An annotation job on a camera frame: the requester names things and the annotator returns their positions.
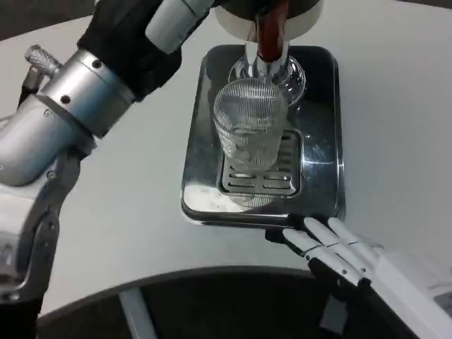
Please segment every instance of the robotic arm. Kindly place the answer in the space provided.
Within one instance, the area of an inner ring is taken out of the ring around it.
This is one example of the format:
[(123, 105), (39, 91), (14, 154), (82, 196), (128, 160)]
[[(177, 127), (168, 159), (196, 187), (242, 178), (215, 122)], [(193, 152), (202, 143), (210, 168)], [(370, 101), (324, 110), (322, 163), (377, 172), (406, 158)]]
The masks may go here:
[[(19, 108), (0, 121), (0, 325), (11, 337), (35, 337), (61, 205), (80, 161), (95, 137), (174, 75), (180, 45), (214, 5), (102, 0), (64, 65), (39, 47), (27, 52)], [(44, 76), (49, 82), (40, 89)]]
[(266, 239), (307, 261), (317, 282), (346, 303), (353, 327), (367, 326), (372, 338), (452, 338), (452, 275), (429, 254), (387, 252), (336, 218), (289, 215), (287, 225)]
[[(249, 8), (269, 1), (250, 1)], [(64, 65), (39, 47), (28, 51), (20, 106), (0, 121), (0, 325), (10, 337), (35, 337), (61, 205), (95, 137), (174, 75), (181, 45), (221, 2), (101, 0)], [(49, 82), (40, 89), (44, 76)], [(269, 240), (303, 256), (318, 281), (353, 309), (373, 310), (401, 328), (400, 338), (451, 337), (452, 282), (423, 269), (425, 260), (389, 256), (338, 220), (290, 215), (288, 226), (268, 233)]]

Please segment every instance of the glass cup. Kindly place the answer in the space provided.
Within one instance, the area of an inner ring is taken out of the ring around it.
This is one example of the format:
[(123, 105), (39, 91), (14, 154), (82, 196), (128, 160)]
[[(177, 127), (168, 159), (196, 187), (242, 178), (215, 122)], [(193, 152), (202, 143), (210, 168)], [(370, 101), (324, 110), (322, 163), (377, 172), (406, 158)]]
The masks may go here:
[(283, 92), (268, 79), (228, 83), (213, 105), (213, 121), (235, 170), (269, 170), (278, 157), (288, 111)]

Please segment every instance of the stainless steel tray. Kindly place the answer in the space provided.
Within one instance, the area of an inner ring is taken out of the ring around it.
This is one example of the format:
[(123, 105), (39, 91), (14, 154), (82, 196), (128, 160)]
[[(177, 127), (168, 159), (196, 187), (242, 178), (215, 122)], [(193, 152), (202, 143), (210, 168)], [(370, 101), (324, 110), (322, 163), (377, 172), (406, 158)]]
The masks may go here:
[(203, 60), (182, 179), (183, 211), (196, 223), (236, 227), (285, 226), (289, 213), (343, 218), (335, 59), (320, 47), (290, 47), (306, 73), (307, 89), (287, 116), (279, 162), (267, 173), (253, 174), (237, 172), (225, 162), (211, 118), (215, 96), (243, 54), (241, 45), (219, 46)]

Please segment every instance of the white tabletop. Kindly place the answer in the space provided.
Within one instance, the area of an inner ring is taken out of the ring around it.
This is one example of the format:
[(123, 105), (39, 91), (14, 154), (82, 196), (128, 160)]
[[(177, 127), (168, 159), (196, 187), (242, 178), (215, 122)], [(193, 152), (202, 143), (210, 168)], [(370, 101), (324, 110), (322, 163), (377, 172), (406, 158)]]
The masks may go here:
[[(324, 46), (340, 67), (347, 222), (388, 248), (452, 247), (452, 11), (390, 0), (325, 0), (293, 44)], [(40, 43), (62, 61), (89, 18), (0, 43), (0, 93), (12, 112)], [(180, 180), (203, 56), (241, 43), (211, 16), (184, 45), (184, 63), (133, 107), (83, 162), (61, 215), (43, 314), (133, 280), (207, 266), (304, 268), (260, 230), (201, 227), (180, 210)], [(162, 145), (167, 152), (159, 151)]]

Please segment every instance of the coffee machine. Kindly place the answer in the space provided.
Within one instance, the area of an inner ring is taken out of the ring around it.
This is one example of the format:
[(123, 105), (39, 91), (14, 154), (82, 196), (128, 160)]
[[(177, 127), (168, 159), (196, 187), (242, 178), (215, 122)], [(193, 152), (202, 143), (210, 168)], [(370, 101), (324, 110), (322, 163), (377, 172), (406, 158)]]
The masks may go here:
[[(253, 52), (262, 1), (231, 0), (215, 10), (221, 26), (246, 43), (214, 47), (201, 64), (182, 179), (182, 210), (194, 223), (272, 229), (287, 226), (290, 213), (345, 216), (338, 64), (322, 47), (287, 43), (317, 23), (323, 0), (288, 3), (286, 43), (270, 61)], [(215, 130), (215, 97), (236, 78), (273, 74), (289, 95), (278, 159), (265, 172), (236, 170)], [(299, 95), (290, 97), (294, 90)]]

